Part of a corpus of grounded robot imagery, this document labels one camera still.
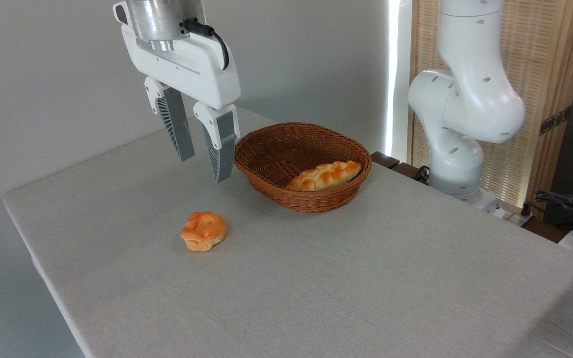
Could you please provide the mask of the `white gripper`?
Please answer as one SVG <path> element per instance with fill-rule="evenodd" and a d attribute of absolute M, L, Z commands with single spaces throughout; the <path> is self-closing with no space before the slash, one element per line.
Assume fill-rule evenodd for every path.
<path fill-rule="evenodd" d="M 155 52 L 140 47 L 143 42 L 128 25 L 122 25 L 121 32 L 132 63 L 148 75 L 145 89 L 150 106 L 162 119 L 182 161 L 195 154 L 182 93 L 200 101 L 193 111 L 202 124 L 214 181 L 225 181 L 232 173 L 240 138 L 233 103 L 241 97 L 241 87 L 233 55 L 229 54 L 229 66 L 224 69 L 221 44 L 215 38 L 191 33 L 173 41 L 173 51 Z"/>

